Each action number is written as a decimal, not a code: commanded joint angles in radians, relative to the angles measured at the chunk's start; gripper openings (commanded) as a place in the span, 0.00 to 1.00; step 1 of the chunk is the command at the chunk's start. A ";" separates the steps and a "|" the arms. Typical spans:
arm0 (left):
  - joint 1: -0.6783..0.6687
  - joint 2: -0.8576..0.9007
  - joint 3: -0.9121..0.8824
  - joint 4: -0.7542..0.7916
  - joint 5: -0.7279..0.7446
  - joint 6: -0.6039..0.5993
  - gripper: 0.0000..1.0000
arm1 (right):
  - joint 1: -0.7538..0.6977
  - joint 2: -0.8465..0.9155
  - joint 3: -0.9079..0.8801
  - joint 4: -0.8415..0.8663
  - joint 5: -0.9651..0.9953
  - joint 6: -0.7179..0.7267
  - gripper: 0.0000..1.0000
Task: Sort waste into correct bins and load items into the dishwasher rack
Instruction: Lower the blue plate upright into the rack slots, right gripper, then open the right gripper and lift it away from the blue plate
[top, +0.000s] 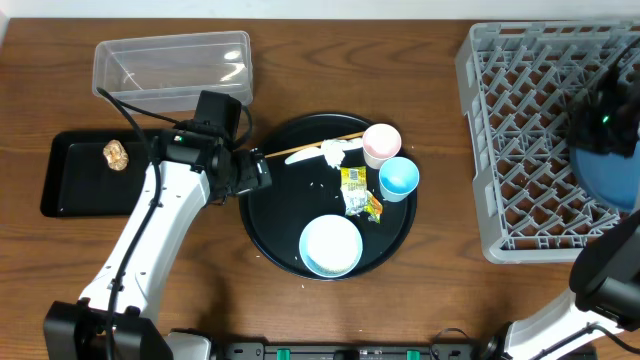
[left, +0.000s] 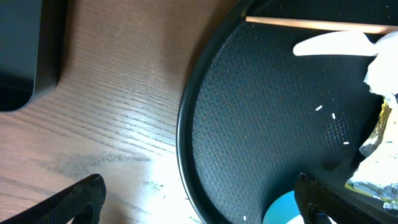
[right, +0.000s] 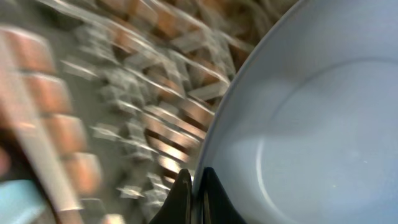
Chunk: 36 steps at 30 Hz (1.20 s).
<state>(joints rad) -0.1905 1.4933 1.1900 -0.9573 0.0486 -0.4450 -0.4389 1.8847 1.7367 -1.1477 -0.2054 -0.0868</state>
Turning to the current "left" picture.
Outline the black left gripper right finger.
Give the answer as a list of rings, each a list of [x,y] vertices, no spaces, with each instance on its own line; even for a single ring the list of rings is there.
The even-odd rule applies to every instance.
[[[386,213],[328,188],[312,175],[300,173],[294,199],[305,223],[385,223]]]

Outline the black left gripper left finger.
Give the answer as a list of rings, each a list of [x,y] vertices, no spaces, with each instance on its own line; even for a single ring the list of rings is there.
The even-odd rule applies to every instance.
[[[3,222],[98,224],[105,198],[104,179],[99,174],[92,174]]]

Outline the light blue small bowl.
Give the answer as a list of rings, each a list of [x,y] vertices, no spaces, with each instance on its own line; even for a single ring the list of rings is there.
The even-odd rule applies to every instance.
[[[304,224],[294,193],[287,192],[273,202],[265,213],[262,224]]]

